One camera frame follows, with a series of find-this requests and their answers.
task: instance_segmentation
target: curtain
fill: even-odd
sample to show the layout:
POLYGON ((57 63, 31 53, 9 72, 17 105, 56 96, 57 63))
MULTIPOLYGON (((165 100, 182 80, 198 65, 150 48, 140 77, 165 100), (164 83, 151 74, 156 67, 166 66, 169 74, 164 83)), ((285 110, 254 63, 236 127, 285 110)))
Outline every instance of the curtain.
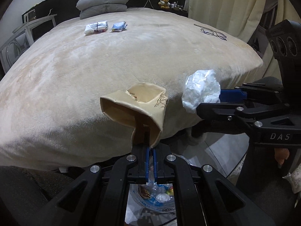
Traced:
MULTIPOLYGON (((275 24, 278 24, 285 19, 301 23, 301 19, 291 2, 289 0, 278 0, 275 24)), ((278 61, 273 57, 273 51, 270 44, 268 45, 262 60, 263 67, 261 69, 261 76, 274 76, 281 80, 278 61)))
POLYGON ((244 42, 256 30, 265 0, 188 0, 189 18, 211 25, 244 42))

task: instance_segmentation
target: crumpled plastic bag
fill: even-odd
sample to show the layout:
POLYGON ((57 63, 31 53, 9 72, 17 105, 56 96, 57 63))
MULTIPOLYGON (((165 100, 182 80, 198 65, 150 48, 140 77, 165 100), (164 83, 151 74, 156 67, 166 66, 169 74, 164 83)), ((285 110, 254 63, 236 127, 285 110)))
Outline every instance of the crumpled plastic bag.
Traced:
POLYGON ((220 103, 220 94, 221 86, 215 79, 214 70, 197 70, 185 82, 182 104, 187 112, 196 114, 200 103, 220 103))
POLYGON ((296 168, 296 170, 291 174, 283 177, 287 181, 289 181, 292 186, 293 193, 296 194, 301 191, 301 164, 296 168))

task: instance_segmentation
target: plastic waste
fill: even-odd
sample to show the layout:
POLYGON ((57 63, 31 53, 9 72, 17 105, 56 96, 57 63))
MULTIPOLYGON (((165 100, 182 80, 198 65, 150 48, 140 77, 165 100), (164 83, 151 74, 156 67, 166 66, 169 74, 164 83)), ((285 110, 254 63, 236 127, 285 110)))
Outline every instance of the plastic waste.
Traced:
POLYGON ((127 23, 125 21, 113 24, 111 29, 112 32, 115 31, 123 31, 127 27, 127 23))
POLYGON ((89 24, 85 28, 85 35, 93 34, 95 32, 104 32, 109 28, 108 21, 101 21, 93 24, 89 24))
POLYGON ((147 184, 131 184, 130 194, 136 203, 159 213, 175 212, 173 184, 157 184, 154 182, 154 166, 150 159, 149 178, 147 184))
POLYGON ((213 69, 197 70, 185 82, 182 104, 189 113, 196 114, 200 103, 220 103, 221 86, 213 69))

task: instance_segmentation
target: fuzzy bedspread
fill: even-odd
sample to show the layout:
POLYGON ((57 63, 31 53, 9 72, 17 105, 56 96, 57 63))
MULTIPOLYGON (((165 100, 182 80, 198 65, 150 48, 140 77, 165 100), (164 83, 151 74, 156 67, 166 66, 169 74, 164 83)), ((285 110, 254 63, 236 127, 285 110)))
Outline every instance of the fuzzy bedspread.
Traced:
POLYGON ((214 69, 222 88, 257 79, 261 58, 228 34, 203 34, 197 21, 128 9, 65 21, 38 39, 0 82, 0 165, 38 170, 85 167, 131 150, 132 129, 102 114, 101 96, 136 82, 167 89, 163 137, 200 121, 182 107, 185 78, 214 69), (87 24, 126 21, 127 30, 85 36, 87 24))

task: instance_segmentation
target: snack package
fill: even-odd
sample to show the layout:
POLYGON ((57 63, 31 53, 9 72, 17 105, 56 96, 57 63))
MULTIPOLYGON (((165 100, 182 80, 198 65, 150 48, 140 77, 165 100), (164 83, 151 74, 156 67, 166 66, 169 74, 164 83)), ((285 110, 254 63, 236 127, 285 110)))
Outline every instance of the snack package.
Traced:
POLYGON ((85 35, 92 34, 95 32, 104 32, 109 28, 108 21, 101 21, 86 26, 85 35))
POLYGON ((115 31, 123 31, 127 27, 127 23, 125 21, 113 24, 112 32, 115 31))

